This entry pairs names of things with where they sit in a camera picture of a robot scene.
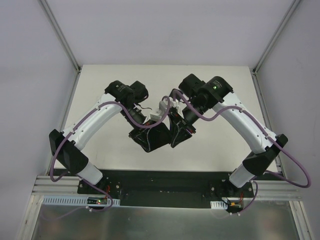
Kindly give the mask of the phone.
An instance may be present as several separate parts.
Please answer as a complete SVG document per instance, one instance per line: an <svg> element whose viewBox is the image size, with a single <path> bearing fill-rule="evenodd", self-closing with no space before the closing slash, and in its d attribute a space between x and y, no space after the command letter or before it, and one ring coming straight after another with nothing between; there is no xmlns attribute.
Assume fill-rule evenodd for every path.
<svg viewBox="0 0 320 240"><path fill-rule="evenodd" d="M158 148L163 147L164 145L171 143L172 135L170 130L164 123L149 128L146 131L146 147L145 151L150 153Z"/></svg>

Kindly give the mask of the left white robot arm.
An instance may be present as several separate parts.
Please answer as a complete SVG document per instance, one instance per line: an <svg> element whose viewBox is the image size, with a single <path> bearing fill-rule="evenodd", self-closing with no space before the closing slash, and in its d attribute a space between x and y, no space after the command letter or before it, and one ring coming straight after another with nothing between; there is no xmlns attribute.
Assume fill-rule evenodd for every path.
<svg viewBox="0 0 320 240"><path fill-rule="evenodd" d="M86 180L94 186L103 182L103 173L82 153L91 137L117 114L132 126L128 136L149 153L170 141L166 125L158 120L148 120L137 108L149 92L144 84L135 81L126 85L113 81L104 90L96 104L84 116L62 131L49 133L52 161L59 161L68 173Z"/></svg>

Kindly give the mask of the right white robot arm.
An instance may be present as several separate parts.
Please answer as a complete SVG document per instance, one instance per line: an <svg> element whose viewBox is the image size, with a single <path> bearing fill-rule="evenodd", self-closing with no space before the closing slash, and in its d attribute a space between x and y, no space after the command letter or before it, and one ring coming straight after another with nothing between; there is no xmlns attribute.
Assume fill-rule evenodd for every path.
<svg viewBox="0 0 320 240"><path fill-rule="evenodd" d="M231 85L220 76L204 82L191 73L170 95L175 101L183 95L188 98L182 111L175 107L169 111L172 148L195 134L193 124L210 109L216 116L222 116L249 145L250 154L226 181L230 188L240 189L254 177L261 176L288 142L284 134L277 135L252 116Z"/></svg>

